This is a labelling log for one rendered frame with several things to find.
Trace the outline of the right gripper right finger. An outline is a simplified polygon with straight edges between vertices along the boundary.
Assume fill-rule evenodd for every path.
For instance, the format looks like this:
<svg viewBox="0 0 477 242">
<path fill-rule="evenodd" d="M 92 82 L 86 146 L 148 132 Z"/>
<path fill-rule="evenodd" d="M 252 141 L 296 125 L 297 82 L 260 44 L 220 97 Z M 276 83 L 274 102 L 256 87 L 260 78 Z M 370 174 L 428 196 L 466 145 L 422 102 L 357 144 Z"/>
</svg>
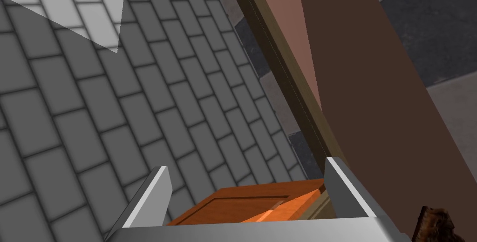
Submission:
<svg viewBox="0 0 477 242">
<path fill-rule="evenodd" d="M 342 159 L 326 158 L 324 179 L 338 218 L 377 217 L 375 200 Z"/>
</svg>

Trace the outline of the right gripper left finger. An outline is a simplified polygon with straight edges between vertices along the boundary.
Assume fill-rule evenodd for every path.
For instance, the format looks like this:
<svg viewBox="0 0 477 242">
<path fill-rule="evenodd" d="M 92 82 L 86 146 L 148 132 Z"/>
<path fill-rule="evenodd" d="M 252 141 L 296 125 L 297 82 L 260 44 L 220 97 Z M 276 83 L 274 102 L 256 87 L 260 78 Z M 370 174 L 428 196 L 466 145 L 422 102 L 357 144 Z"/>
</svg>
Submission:
<svg viewBox="0 0 477 242">
<path fill-rule="evenodd" d="M 113 225 L 110 234 L 121 228 L 162 226 L 171 194 L 168 167 L 153 168 Z"/>
</svg>

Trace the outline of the orange wooden cupboard door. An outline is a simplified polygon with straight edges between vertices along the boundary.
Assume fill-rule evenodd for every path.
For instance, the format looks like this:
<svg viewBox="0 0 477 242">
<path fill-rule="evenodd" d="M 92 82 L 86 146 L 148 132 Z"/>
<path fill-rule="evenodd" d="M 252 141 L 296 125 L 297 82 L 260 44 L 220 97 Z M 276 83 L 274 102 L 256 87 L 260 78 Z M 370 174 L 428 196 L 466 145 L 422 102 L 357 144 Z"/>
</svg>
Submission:
<svg viewBox="0 0 477 242">
<path fill-rule="evenodd" d="M 325 189 L 324 179 L 221 188 L 169 225 L 298 220 Z"/>
</svg>

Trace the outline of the brown tall panel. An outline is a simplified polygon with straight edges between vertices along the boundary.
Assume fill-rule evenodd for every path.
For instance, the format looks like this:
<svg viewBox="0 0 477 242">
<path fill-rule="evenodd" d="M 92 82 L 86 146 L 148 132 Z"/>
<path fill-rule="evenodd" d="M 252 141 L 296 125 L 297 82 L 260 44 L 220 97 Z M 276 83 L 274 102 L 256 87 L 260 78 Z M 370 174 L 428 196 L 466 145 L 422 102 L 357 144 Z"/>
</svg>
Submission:
<svg viewBox="0 0 477 242">
<path fill-rule="evenodd" d="M 423 206 L 445 208 L 477 242 L 477 182 L 378 0 L 267 0 L 286 34 L 307 30 L 298 62 L 355 176 L 402 233 Z"/>
</svg>

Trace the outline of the dark brown rough lump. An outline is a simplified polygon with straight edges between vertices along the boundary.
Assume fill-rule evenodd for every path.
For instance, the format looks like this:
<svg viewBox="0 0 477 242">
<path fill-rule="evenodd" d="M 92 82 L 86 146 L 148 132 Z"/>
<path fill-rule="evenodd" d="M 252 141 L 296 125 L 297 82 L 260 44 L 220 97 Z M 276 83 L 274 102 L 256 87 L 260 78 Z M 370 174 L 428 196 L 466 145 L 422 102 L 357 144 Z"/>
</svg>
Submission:
<svg viewBox="0 0 477 242">
<path fill-rule="evenodd" d="M 423 206 L 411 239 L 412 242 L 465 242 L 454 231 L 448 210 Z"/>
</svg>

